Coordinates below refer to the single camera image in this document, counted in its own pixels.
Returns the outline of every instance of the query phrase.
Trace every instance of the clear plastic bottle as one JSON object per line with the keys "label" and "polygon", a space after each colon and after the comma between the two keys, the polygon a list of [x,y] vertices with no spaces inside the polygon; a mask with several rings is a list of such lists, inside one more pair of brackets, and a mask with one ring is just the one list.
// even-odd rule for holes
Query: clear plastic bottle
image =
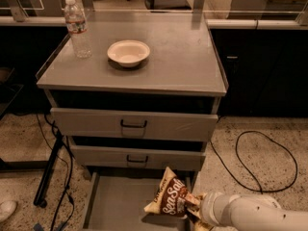
{"label": "clear plastic bottle", "polygon": [[65,2],[64,17],[75,55],[78,58],[88,58],[91,56],[91,49],[85,15],[75,0]]}

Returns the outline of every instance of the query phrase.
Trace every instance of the drawer handle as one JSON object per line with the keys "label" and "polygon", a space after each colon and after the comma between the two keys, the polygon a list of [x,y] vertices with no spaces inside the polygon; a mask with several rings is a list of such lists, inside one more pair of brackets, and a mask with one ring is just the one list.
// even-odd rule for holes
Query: drawer handle
{"label": "drawer handle", "polygon": [[121,120],[121,127],[126,127],[126,128],[145,128],[147,124],[147,120],[144,122],[143,125],[128,125],[124,124],[124,120]]}
{"label": "drawer handle", "polygon": [[145,160],[131,160],[131,159],[129,159],[129,155],[127,155],[126,160],[129,163],[145,164],[145,163],[147,163],[148,156],[145,157]]}

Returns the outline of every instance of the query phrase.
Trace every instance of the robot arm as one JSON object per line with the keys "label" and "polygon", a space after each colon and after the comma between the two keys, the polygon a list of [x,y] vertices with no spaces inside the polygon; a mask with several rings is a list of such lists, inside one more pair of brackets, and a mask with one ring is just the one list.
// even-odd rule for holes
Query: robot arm
{"label": "robot arm", "polygon": [[307,231],[308,212],[286,211],[268,195],[208,193],[201,202],[203,222],[238,231]]}

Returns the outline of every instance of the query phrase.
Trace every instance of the speckled floor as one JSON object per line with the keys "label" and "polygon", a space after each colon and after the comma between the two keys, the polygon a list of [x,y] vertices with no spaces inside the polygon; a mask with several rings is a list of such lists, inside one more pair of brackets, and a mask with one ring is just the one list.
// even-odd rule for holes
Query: speckled floor
{"label": "speckled floor", "polygon": [[[46,160],[49,157],[50,148],[42,136],[37,117],[48,143],[53,144],[54,136],[43,115],[5,115],[0,120],[0,152],[4,161]],[[308,211],[308,118],[230,116],[223,117],[219,121],[212,139],[216,151],[242,184],[258,190],[258,185],[240,165],[235,153],[236,140],[240,133],[252,130],[262,132],[289,148],[298,165],[295,183],[283,192],[270,193],[270,195],[275,197],[285,209]],[[252,193],[232,179],[210,144],[206,153],[207,158],[203,169],[198,173],[193,193],[209,191],[229,194]],[[244,134],[238,143],[238,153],[257,177],[264,191],[284,188],[295,177],[295,163],[286,150],[272,144],[259,134]],[[69,162],[65,150],[61,150],[60,157]],[[0,223],[0,230],[34,230],[37,223],[43,230],[49,230],[64,188],[66,171],[66,163],[57,160],[46,196],[47,207],[44,209],[33,204],[42,171],[0,173],[0,201],[13,199],[18,202],[15,213],[8,220]],[[74,198],[75,210],[65,228],[66,231],[78,230],[81,226],[81,215],[90,186],[90,181],[83,177],[83,173],[83,168],[74,164],[68,192]],[[55,227],[67,219],[71,210],[72,206],[65,197]],[[234,229],[216,228],[214,230]]]}

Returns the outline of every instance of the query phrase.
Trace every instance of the bowl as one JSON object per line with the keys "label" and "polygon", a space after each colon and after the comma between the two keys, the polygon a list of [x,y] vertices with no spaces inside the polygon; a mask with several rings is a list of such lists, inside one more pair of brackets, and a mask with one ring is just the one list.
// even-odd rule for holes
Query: bowl
{"label": "bowl", "polygon": [[135,40],[123,40],[112,44],[108,51],[108,57],[124,67],[133,67],[146,59],[150,54],[150,48],[143,42]]}

